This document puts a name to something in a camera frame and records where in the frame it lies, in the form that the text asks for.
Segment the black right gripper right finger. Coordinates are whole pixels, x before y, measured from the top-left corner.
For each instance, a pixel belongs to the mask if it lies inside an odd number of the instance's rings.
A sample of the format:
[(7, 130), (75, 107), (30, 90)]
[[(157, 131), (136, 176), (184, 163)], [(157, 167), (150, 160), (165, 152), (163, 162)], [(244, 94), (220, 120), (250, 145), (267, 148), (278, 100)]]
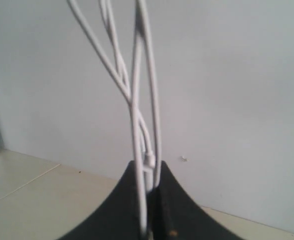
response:
[(240, 240), (189, 197), (165, 161), (152, 213), (155, 240)]

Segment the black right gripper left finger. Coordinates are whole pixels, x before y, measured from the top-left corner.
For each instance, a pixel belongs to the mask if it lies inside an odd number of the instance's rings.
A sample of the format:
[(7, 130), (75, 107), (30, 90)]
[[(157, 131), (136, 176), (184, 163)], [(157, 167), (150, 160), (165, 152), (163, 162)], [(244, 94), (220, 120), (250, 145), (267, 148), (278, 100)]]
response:
[(135, 163), (130, 161), (103, 203), (62, 240), (148, 240), (140, 232)]

